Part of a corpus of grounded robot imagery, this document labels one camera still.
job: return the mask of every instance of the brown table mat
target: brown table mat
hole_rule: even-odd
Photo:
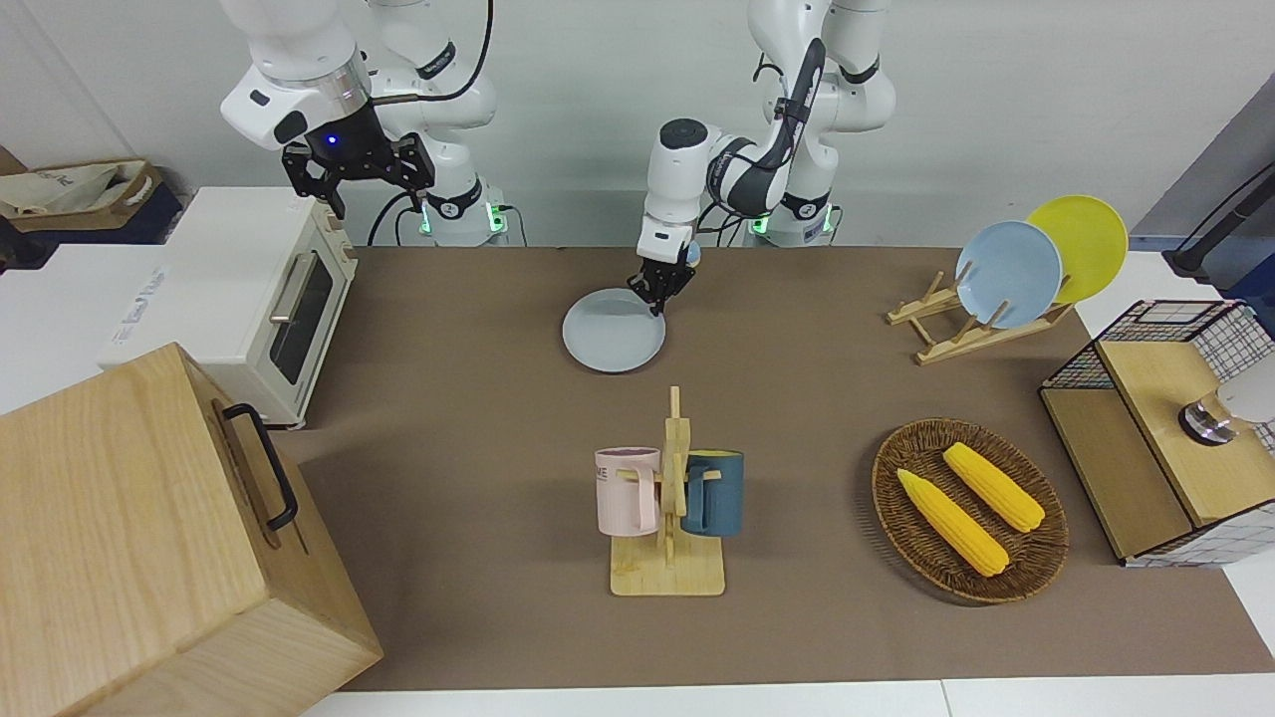
[[[348,689],[1275,669],[1220,570],[1116,565],[1035,394],[1086,341],[1075,316],[912,362],[919,339],[881,315],[951,269],[951,250],[708,250],[663,351],[623,376],[576,365],[560,324],[636,270],[631,250],[362,258],[310,427],[277,439],[385,647]],[[692,445],[746,453],[745,532],[724,541],[723,597],[612,597],[592,454],[659,445],[671,384]],[[1001,434],[1053,480],[1072,550],[1042,595],[961,607],[895,566],[872,457],[927,416]]]

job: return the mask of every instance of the plate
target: plate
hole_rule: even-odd
[[[1028,216],[1028,223],[1049,235],[1062,256],[1067,283],[1056,301],[1089,299],[1112,283],[1128,254],[1128,230],[1111,204],[1096,196],[1071,194],[1051,199]]]
[[[973,263],[956,287],[960,304],[988,324],[1002,301],[1010,307],[996,329],[1012,329],[1049,310],[1062,283],[1062,259],[1049,236],[1026,222],[1000,222],[978,232],[956,259],[956,276]]]
[[[958,440],[1005,471],[1044,508],[1040,527],[1029,533],[1011,528],[947,467],[942,453]],[[991,578],[970,568],[908,499],[898,468],[942,489],[1005,547],[1010,566]],[[1067,519],[1053,486],[1014,444],[974,424],[926,418],[894,431],[872,462],[872,503],[886,537],[908,565],[965,602],[986,605],[1031,597],[1053,582],[1067,559]]]
[[[562,343],[580,364],[622,374],[650,361],[664,344],[664,316],[627,288],[603,288],[576,301],[562,319]]]

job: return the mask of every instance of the mug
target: mug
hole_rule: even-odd
[[[717,471],[720,477],[705,477]],[[743,528],[743,453],[691,450],[686,462],[686,515],[682,529],[696,536],[729,537]]]
[[[616,537],[645,536],[659,529],[659,500],[655,498],[659,449],[604,448],[593,454],[593,461],[597,466],[598,529]]]

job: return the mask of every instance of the wooden mug holder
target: wooden mug holder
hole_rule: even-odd
[[[986,348],[988,346],[994,346],[1010,339],[1015,339],[1024,336],[1030,336],[1037,332],[1052,328],[1063,316],[1071,313],[1075,304],[1054,304],[1051,306],[1040,318],[1035,319],[1030,324],[1016,327],[1012,329],[997,329],[992,328],[1005,311],[1009,310],[1009,300],[1002,301],[996,311],[987,320],[982,323],[977,316],[968,315],[965,323],[961,325],[951,338],[945,341],[935,341],[935,338],[926,330],[926,327],[921,324],[921,319],[924,316],[933,316],[936,314],[945,314],[952,310],[965,311],[961,306],[960,296],[956,295],[956,287],[964,281],[965,276],[969,273],[973,262],[966,262],[961,267],[960,273],[956,274],[956,281],[951,286],[938,288],[938,285],[943,281],[943,272],[935,273],[933,281],[929,282],[929,288],[921,299],[914,301],[900,301],[899,306],[885,315],[885,319],[890,325],[901,324],[907,322],[912,325],[921,341],[926,342],[926,347],[918,351],[914,356],[917,364],[924,366],[927,364],[933,364],[936,361],[942,361],[945,358],[952,358],[955,356],[961,356],[964,353],[970,353],[978,351],[979,348]],[[1062,277],[1062,286],[1067,285],[1070,277]]]
[[[678,387],[669,388],[669,417],[664,418],[664,449],[659,490],[660,523],[652,535],[611,538],[611,592],[622,596],[718,596],[725,592],[725,566],[722,538],[687,533],[681,527],[686,515],[686,459],[691,450],[691,420],[682,417]],[[620,477],[638,480],[636,471],[620,471]],[[720,478],[717,471],[704,480]]]

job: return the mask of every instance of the corn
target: corn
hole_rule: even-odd
[[[1010,564],[1010,554],[1001,543],[952,503],[942,489],[903,468],[899,468],[899,482],[926,521],[979,575],[998,575]]]
[[[1014,529],[1026,533],[1040,527],[1044,508],[977,450],[956,441],[943,452],[943,461]]]

